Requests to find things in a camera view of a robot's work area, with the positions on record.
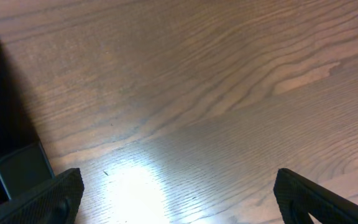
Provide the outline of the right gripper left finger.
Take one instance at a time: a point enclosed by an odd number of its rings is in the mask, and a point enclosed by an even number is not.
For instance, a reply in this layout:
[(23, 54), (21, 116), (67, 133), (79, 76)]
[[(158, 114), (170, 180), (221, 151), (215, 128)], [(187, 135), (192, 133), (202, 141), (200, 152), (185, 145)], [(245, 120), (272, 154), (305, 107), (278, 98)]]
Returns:
[(74, 224), (84, 192), (79, 168), (52, 179), (0, 205), (0, 223)]

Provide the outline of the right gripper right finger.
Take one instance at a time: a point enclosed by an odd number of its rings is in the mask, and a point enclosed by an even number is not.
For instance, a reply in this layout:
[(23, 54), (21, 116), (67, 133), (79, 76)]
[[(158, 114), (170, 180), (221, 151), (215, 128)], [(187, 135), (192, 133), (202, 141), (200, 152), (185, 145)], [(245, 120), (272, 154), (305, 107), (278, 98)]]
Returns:
[(277, 172), (273, 188), (285, 224), (358, 224), (358, 205), (290, 169)]

